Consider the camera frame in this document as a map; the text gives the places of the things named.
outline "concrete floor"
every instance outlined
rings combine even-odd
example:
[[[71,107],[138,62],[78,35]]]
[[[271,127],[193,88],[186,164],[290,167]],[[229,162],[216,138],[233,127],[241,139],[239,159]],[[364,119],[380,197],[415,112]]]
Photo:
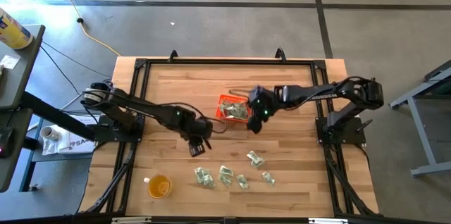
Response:
[[[248,1],[314,3],[315,0],[119,0]],[[330,4],[450,4],[451,0],[323,0]],[[44,41],[104,74],[116,57],[88,40],[71,6],[38,1],[0,0],[22,24],[44,24]],[[281,46],[290,58],[325,58],[316,9],[80,6],[89,32],[124,56],[272,57]],[[325,10],[334,58],[345,59],[349,75],[376,77],[385,100],[420,83],[423,75],[450,59],[450,11]],[[47,49],[81,90],[105,77]],[[27,91],[62,106],[75,92],[51,61],[39,54]],[[451,173],[414,179],[410,168],[426,164],[426,155],[408,111],[387,106],[362,113],[367,151],[379,209],[392,217],[450,222]],[[42,189],[18,193],[27,152],[21,154],[10,190],[0,194],[0,220],[75,213],[86,182],[89,160],[40,163],[32,183]],[[27,210],[16,213],[21,205]]]

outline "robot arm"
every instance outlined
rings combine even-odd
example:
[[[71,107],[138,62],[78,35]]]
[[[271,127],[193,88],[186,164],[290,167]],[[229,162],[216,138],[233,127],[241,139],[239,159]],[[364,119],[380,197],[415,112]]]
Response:
[[[85,108],[106,114],[114,121],[113,128],[109,129],[119,131],[123,135],[133,134],[138,116],[147,116],[157,120],[169,130],[180,133],[180,137],[188,141],[191,156],[205,152],[204,142],[211,149],[209,143],[213,131],[211,121],[204,116],[196,118],[194,111],[182,106],[144,101],[105,82],[91,84],[85,91],[81,103]]]
[[[375,110],[383,105],[381,84],[362,77],[349,77],[339,83],[317,87],[275,86],[273,91],[256,86],[249,93],[248,106],[252,109],[252,115],[247,128],[259,133],[262,122],[267,122],[280,109],[292,110],[307,101],[334,98],[345,98],[351,102],[340,111],[328,115],[328,127],[342,125],[365,109]]]

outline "butcher block tabletop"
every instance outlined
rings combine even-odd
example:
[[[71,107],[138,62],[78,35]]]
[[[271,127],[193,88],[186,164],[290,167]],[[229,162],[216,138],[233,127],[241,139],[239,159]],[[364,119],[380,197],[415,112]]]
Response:
[[[130,90],[136,58],[118,58],[112,79],[114,87]],[[326,59],[326,67],[330,82],[347,77],[341,59]],[[295,65],[152,65],[146,100],[156,104],[185,102],[214,118],[221,94],[227,94],[229,89],[251,89],[255,85],[269,89],[274,85],[312,86],[310,68]],[[342,99],[333,102],[335,110],[347,104]],[[316,105],[310,101],[297,110],[277,112],[263,124],[257,135],[246,130],[244,123],[228,123],[227,132],[212,134],[213,149],[207,149],[205,154],[195,158],[190,156],[187,142],[178,133],[146,118],[143,138],[137,146],[126,215],[333,216],[323,148],[316,143],[315,117]],[[221,126],[214,123],[216,130],[221,130]],[[81,211],[88,209],[111,181],[117,149],[118,143],[110,142],[94,152]],[[249,151],[255,151],[266,163],[258,168],[251,167],[250,159],[246,157]],[[377,212],[365,155],[352,145],[343,145],[343,154],[350,184],[366,205]],[[231,168],[235,176],[243,174],[249,188],[242,189],[235,178],[229,187],[220,182],[217,177],[222,165]],[[194,173],[197,167],[211,171],[216,181],[215,189],[197,183]],[[261,174],[265,170],[276,180],[274,186],[263,180]],[[172,181],[173,190],[166,198],[152,199],[147,194],[143,179],[156,174],[166,175]],[[122,186],[121,182],[116,206],[121,200]],[[337,191],[344,209],[340,186]]]

